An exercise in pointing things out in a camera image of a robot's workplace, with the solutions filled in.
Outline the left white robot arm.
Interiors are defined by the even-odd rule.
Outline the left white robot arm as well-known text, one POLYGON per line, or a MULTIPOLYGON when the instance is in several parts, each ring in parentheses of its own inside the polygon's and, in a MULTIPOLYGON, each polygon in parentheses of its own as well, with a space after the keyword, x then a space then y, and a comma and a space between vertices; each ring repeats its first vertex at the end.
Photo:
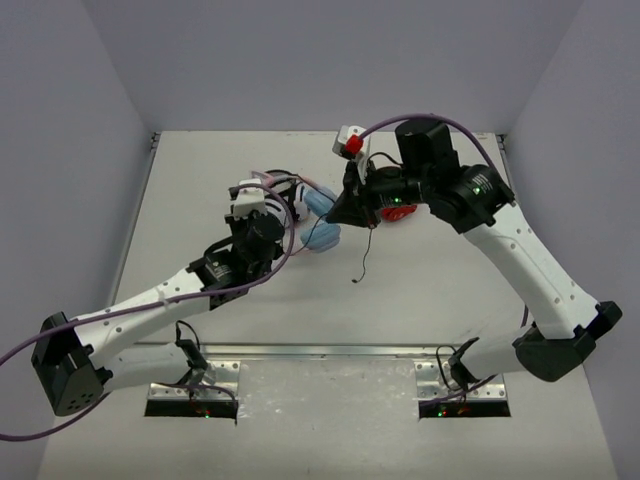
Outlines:
POLYGON ((100 312, 46 318, 31 364, 54 414, 73 415, 104 395, 144 383, 197 384, 208 363, 193 340, 159 347, 137 342, 178 321, 213 311, 266 282, 285 261, 292 232, 288 210, 268 206, 225 218, 230 237, 169 279, 100 312))

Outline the pink blue cat-ear headphones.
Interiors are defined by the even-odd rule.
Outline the pink blue cat-ear headphones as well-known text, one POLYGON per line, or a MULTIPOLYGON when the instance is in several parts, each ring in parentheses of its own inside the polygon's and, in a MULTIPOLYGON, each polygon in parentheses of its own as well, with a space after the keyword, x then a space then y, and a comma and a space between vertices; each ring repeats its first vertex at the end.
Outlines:
MULTIPOLYGON (((263 184, 270 187, 269 181, 266 179, 266 171, 252 171, 251 177, 260 179, 263 184)), ((288 228, 292 221, 294 227, 297 229, 296 247, 293 254, 298 254, 303 251, 322 253, 334 248, 340 241, 341 227, 329 224, 325 218, 337 200, 337 196, 329 188, 320 186, 307 177, 296 173, 293 174, 306 185, 307 190, 304 195, 304 202, 310 210, 309 216, 305 221, 295 224, 288 207, 284 209, 275 199, 275 196, 271 194, 265 195, 265 204, 268 212, 275 215, 285 228, 288 228)))

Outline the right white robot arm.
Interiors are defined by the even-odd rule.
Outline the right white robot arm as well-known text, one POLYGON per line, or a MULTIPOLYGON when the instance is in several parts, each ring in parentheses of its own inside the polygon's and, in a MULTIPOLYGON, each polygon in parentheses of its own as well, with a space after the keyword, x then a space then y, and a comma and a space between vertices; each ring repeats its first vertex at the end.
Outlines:
POLYGON ((400 115, 367 129, 342 126, 332 150, 347 166, 327 220, 373 229, 387 207, 427 205, 495 265, 533 316, 512 333, 475 337, 455 349, 449 378, 462 392, 507 372, 555 382, 589 357, 622 311, 584 291, 552 256, 484 148, 483 163, 461 164, 452 129, 479 143, 435 114, 400 115))

